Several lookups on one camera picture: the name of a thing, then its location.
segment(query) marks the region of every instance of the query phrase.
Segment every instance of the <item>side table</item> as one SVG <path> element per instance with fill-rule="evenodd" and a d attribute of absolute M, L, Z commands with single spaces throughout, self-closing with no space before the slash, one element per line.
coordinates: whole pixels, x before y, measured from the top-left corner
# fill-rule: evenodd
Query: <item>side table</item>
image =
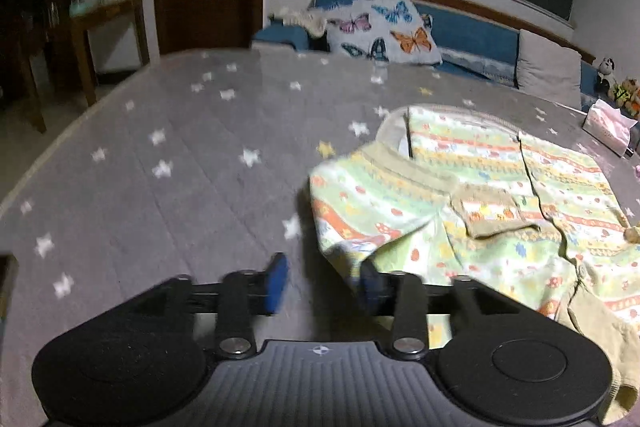
<path fill-rule="evenodd" d="M 95 98 L 95 68 L 94 60 L 89 48 L 87 31 L 101 26 L 121 15 L 133 12 L 135 18 L 136 41 L 143 66 L 149 63 L 149 49 L 146 44 L 145 16 L 142 10 L 142 0 L 117 0 L 108 4 L 100 4 L 82 15 L 71 17 L 70 30 L 73 42 L 82 89 L 89 106 L 94 105 Z"/>

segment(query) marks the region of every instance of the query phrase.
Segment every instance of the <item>metal screw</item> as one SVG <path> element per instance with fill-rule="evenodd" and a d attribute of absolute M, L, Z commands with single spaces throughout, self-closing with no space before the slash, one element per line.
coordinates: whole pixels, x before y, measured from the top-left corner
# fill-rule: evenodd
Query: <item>metal screw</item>
<path fill-rule="evenodd" d="M 415 355 L 424 349 L 424 342 L 414 337 L 403 337 L 394 342 L 394 349 L 400 353 Z"/>
<path fill-rule="evenodd" d="M 241 355 L 251 348 L 251 343 L 242 337 L 231 337 L 220 342 L 220 349 L 232 355 Z"/>

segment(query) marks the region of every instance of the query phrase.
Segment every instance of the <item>table leg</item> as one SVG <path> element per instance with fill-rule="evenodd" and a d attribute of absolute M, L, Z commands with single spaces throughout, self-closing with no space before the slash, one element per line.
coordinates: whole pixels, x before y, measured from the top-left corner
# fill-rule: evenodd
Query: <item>table leg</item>
<path fill-rule="evenodd" d="M 86 103 L 89 106 L 94 105 L 97 101 L 95 98 L 95 70 L 94 61 L 91 58 L 91 49 L 89 49 L 89 39 L 85 31 L 72 30 L 71 40 L 76 51 L 76 59 L 78 60 L 78 70 L 80 72 L 80 81 L 82 89 L 86 97 Z"/>
<path fill-rule="evenodd" d="M 141 2 L 135 7 L 133 13 L 136 19 L 136 40 L 138 41 L 140 61 L 143 66 L 146 66 L 149 63 L 149 47 L 146 43 L 145 14 Z"/>
<path fill-rule="evenodd" d="M 40 106 L 40 97 L 38 96 L 38 89 L 36 88 L 36 82 L 33 78 L 33 71 L 31 70 L 31 63 L 29 57 L 22 52 L 22 47 L 18 44 L 18 62 L 20 63 L 20 73 L 24 79 L 24 85 L 27 88 L 29 95 L 30 107 L 30 120 L 31 124 L 40 132 L 47 132 L 47 126 L 44 123 L 42 116 L 42 108 Z"/>

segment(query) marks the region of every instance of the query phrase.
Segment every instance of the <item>orange butterfly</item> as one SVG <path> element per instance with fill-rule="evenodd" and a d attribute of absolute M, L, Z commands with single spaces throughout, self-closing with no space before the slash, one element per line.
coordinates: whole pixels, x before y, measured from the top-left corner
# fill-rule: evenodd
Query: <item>orange butterfly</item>
<path fill-rule="evenodd" d="M 429 36 L 422 26 L 420 26 L 414 36 L 405 35 L 404 33 L 398 33 L 392 31 L 393 38 L 400 42 L 400 49 L 405 53 L 412 53 L 414 49 L 421 51 L 420 48 L 431 51 L 431 43 L 429 42 Z"/>

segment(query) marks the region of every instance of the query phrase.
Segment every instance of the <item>gray tablecloth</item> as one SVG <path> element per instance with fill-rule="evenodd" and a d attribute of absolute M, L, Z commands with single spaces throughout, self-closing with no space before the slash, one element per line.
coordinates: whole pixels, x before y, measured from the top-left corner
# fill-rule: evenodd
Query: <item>gray tablecloth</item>
<path fill-rule="evenodd" d="M 2 353 L 2 425 L 44 420 L 30 368 L 47 341 L 178 273 L 215 282 L 285 251 L 284 309 L 259 322 L 259 340 L 372 334 L 317 251 L 301 188 L 322 161 L 320 142 L 349 153 L 374 138 L 385 110 L 412 103 L 469 107 L 591 153 L 623 210 L 640 216 L 637 159 L 591 139 L 583 115 L 517 90 L 325 54 L 165 57 L 73 124 L 0 207 L 0 250 L 20 263 Z"/>

